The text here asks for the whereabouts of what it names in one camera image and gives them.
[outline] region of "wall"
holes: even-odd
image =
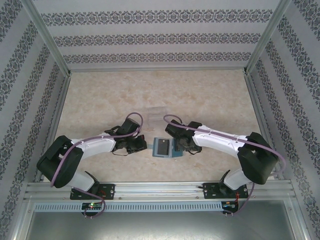
[[[65,77],[19,0],[1,0],[0,240],[35,176]]]
[[[35,0],[71,70],[245,67],[279,0]]]
[[[289,5],[251,73],[312,239],[320,239],[320,1]]]

